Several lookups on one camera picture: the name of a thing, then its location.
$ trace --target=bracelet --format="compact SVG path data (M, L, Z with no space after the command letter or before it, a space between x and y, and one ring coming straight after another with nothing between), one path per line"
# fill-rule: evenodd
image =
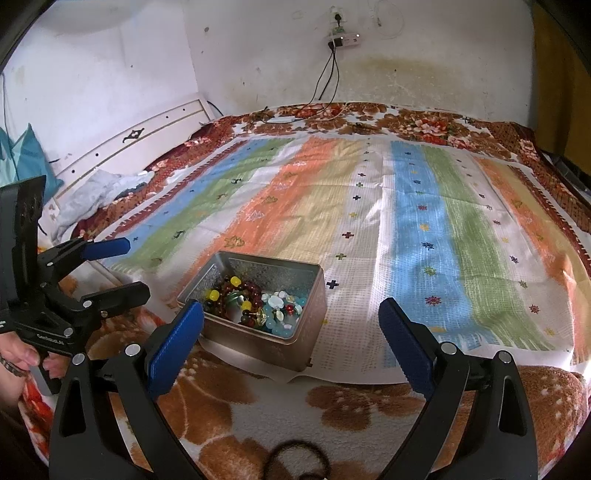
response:
M4 368L6 370L8 370L15 377L26 377L28 375L28 372L26 370L23 370L22 368L18 368L15 364L6 360L1 354L0 354L0 364L2 364L4 366Z

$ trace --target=metal tin box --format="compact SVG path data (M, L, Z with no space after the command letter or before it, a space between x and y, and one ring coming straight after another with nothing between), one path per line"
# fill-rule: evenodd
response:
M283 339L230 320L205 314L203 336L264 362L301 372L306 368L318 338L326 295L324 272L317 264L256 257L233 252L215 253L178 296L178 303L202 301L225 275L250 280L263 290L285 290L308 300L292 337Z

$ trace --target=blue bead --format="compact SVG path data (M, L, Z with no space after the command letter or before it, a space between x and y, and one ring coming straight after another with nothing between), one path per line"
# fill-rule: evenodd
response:
M276 325L277 325L277 322L272 317L267 317L267 321L265 322L265 327L267 327L269 330L273 330L273 328L275 328Z

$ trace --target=crumpled cloth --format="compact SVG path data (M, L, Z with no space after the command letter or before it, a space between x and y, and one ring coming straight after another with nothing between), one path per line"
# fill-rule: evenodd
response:
M153 171L141 171L137 175L126 176L96 170L82 187L60 205L57 226L51 233L51 240L54 244L67 240L62 236L70 227L80 220L90 218L99 208L111 204L121 192L148 183L153 177Z

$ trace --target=blue pillow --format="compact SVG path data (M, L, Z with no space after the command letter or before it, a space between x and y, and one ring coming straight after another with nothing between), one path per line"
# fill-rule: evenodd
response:
M57 193L64 181L58 180L53 173L31 124L14 144L0 128L0 186L42 175L46 177L43 195L45 204Z

